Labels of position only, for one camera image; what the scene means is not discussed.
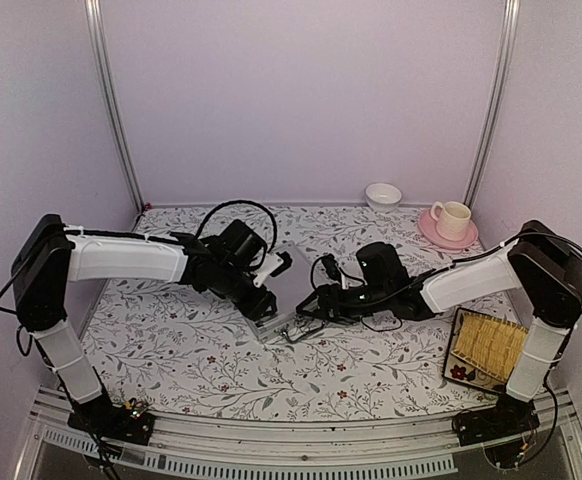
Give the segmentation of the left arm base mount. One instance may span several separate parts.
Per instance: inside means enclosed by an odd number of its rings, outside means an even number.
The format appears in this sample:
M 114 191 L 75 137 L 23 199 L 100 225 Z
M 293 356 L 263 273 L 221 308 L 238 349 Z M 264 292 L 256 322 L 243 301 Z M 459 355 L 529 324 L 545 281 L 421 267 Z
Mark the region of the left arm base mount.
M 156 417 L 149 412 L 144 400 L 131 398 L 123 405 L 112 403 L 108 395 L 84 404 L 70 400 L 72 412 L 68 419 L 71 428 L 86 432 L 98 439 L 107 438 L 135 445 L 150 442 Z

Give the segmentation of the aluminium poker case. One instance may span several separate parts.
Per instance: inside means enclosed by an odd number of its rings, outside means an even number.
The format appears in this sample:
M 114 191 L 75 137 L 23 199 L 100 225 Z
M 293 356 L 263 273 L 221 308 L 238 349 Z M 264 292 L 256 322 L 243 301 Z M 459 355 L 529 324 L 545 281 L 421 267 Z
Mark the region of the aluminium poker case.
M 278 341 L 283 331 L 290 331 L 295 326 L 296 306 L 313 291 L 309 280 L 311 261 L 294 242 L 284 243 L 273 250 L 282 251 L 290 253 L 291 267 L 277 277 L 269 277 L 262 285 L 276 296 L 277 313 L 258 322 L 247 320 L 256 339 L 264 344 Z

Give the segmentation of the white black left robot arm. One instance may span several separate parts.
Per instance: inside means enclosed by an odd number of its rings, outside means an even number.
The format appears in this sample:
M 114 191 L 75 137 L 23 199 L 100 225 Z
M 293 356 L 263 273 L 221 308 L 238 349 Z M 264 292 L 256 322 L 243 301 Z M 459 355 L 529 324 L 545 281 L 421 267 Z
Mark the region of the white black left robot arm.
M 270 246 L 240 220 L 218 235 L 172 232 L 165 237 L 87 230 L 43 216 L 13 261 L 6 288 L 10 314 L 32 336 L 48 368 L 81 406 L 82 419 L 99 434 L 119 426 L 103 382 L 87 359 L 65 309 L 68 283 L 87 280 L 156 280 L 210 292 L 231 302 L 253 323 L 287 316 L 308 293 L 308 266 L 292 243 Z

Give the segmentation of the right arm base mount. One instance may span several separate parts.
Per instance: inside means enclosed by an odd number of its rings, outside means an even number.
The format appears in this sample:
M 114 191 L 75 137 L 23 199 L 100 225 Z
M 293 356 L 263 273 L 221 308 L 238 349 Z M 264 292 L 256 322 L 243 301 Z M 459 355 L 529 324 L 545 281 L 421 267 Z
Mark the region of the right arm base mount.
M 540 426 L 532 401 L 523 402 L 507 394 L 496 404 L 478 410 L 463 410 L 451 423 L 461 446 L 475 445 L 530 432 Z

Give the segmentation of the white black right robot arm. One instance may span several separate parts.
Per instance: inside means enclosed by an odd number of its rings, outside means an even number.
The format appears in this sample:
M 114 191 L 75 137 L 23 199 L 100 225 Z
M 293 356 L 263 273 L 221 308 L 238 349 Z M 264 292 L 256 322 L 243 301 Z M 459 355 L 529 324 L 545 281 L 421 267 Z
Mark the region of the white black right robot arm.
M 426 321 L 453 308 L 502 295 L 526 304 L 529 332 L 506 380 L 510 397 L 488 415 L 488 427 L 508 436 L 523 424 L 530 402 L 559 363 L 582 316 L 582 247 L 537 220 L 488 251 L 452 260 L 438 269 L 409 274 L 396 248 L 385 242 L 356 254 L 362 283 L 344 287 L 343 275 L 315 285 L 301 301 L 300 316 L 325 323 L 360 322 L 390 312 L 403 321 Z

